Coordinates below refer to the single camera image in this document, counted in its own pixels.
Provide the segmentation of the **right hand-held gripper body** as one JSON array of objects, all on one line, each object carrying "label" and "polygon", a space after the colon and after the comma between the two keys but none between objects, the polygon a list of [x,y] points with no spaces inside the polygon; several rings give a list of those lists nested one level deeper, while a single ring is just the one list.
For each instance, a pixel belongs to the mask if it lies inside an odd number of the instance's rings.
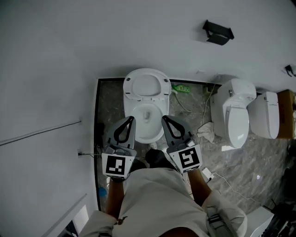
[{"label": "right hand-held gripper body", "polygon": [[200,145],[193,138],[179,145],[168,147],[166,152],[181,174],[198,169],[203,163]]}]

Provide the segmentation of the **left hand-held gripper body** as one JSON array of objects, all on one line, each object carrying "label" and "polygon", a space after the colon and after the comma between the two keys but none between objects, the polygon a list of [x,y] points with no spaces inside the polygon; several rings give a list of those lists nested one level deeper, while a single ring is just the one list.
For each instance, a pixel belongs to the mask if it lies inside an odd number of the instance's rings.
[{"label": "left hand-held gripper body", "polygon": [[107,146],[101,154],[103,174],[113,179],[127,179],[136,155],[133,149]]}]

